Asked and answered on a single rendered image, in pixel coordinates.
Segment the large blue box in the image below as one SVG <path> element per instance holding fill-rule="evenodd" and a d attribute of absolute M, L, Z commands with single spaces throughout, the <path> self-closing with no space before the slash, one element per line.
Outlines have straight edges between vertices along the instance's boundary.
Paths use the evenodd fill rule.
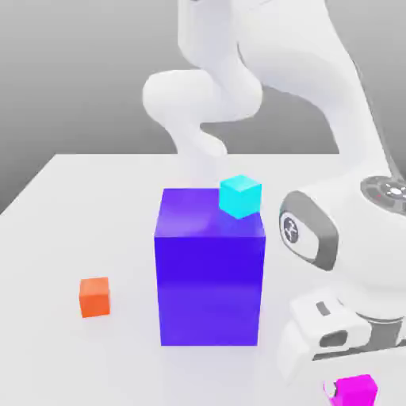
<path fill-rule="evenodd" d="M 257 345 L 266 248 L 259 213 L 230 216 L 217 189 L 166 188 L 154 245 L 162 345 Z"/>

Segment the small cyan cube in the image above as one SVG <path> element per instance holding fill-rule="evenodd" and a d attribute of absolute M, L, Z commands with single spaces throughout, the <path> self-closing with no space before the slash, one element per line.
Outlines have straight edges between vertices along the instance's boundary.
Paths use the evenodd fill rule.
<path fill-rule="evenodd" d="M 262 184 L 245 175 L 237 175 L 220 182 L 219 207 L 236 219 L 259 213 Z"/>

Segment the small orange cube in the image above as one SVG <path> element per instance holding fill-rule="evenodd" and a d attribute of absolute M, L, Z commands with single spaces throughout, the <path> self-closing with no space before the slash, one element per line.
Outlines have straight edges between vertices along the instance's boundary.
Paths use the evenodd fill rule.
<path fill-rule="evenodd" d="M 109 315 L 109 279 L 82 279 L 79 286 L 79 304 L 83 318 Z"/>

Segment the small magenta cube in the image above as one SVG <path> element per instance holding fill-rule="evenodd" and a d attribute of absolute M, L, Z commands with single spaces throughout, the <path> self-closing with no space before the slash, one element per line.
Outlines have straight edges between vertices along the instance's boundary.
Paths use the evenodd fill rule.
<path fill-rule="evenodd" d="M 335 381 L 337 391 L 331 406 L 374 406 L 377 384 L 369 374 L 340 378 Z"/>

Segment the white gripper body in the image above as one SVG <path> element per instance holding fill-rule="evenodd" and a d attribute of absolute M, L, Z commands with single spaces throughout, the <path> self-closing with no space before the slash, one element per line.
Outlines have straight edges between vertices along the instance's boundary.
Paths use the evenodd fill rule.
<path fill-rule="evenodd" d="M 372 339 L 343 349 L 317 347 L 295 321 L 285 326 L 280 342 L 280 373 L 287 384 L 310 380 L 333 381 L 357 374 L 377 377 L 406 371 L 406 320 L 369 324 Z"/>

